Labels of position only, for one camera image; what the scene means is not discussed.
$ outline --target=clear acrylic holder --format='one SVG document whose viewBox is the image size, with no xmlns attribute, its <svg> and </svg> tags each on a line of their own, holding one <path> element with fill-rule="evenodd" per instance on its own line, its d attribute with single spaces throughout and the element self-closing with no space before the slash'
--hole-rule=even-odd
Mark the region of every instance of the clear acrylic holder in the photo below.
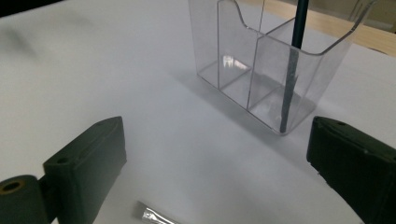
<svg viewBox="0 0 396 224">
<path fill-rule="evenodd" d="M 191 26 L 198 75 L 283 135 L 315 109 L 375 1 L 349 15 L 310 10 L 302 49 L 291 45 L 294 18 L 268 14 L 269 1 L 247 10 L 253 29 L 234 0 L 189 0 Z M 263 34 L 266 22 L 275 26 Z"/>
</svg>

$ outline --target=wooden surface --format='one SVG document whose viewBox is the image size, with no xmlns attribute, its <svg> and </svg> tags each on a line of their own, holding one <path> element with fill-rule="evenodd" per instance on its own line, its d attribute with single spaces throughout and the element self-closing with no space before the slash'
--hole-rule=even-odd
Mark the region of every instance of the wooden surface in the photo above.
<svg viewBox="0 0 396 224">
<path fill-rule="evenodd" d="M 262 4 L 261 0 L 243 1 L 258 6 Z M 290 19 L 294 17 L 296 6 L 280 1 L 266 0 L 264 8 L 270 13 Z M 351 27 L 351 23 L 315 11 L 310 11 L 307 17 L 307 26 L 329 35 L 341 36 Z M 362 25 L 355 35 L 354 43 L 396 57 L 395 34 Z"/>
</svg>

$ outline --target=screw hole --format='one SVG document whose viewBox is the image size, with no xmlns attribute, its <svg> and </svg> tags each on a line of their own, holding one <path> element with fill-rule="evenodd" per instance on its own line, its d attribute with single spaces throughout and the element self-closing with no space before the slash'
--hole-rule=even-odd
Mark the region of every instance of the screw hole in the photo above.
<svg viewBox="0 0 396 224">
<path fill-rule="evenodd" d="M 57 162 L 62 164 L 62 163 L 67 163 L 69 160 L 67 158 L 60 158 Z"/>
</svg>

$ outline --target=clear plastic organizer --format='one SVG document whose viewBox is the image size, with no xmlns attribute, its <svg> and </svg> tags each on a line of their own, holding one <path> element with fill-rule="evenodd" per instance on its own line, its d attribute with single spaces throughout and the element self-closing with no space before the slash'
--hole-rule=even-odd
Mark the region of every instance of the clear plastic organizer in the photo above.
<svg viewBox="0 0 396 224">
<path fill-rule="evenodd" d="M 328 2 L 328 8 L 310 6 L 297 49 L 293 5 L 189 0 L 198 76 L 275 133 L 289 133 L 315 109 L 375 1 L 341 9 Z"/>
</svg>

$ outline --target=white surface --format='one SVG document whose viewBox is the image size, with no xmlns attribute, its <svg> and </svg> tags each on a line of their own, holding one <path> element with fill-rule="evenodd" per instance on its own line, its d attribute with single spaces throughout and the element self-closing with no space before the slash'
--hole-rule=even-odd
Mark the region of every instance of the white surface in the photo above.
<svg viewBox="0 0 396 224">
<path fill-rule="evenodd" d="M 286 137 L 195 75 L 185 0 L 70 0 L 0 20 L 0 179 L 121 115 L 128 163 L 95 223 L 360 223 L 305 154 L 313 116 L 396 147 L 396 60 L 353 46 L 318 109 Z"/>
</svg>

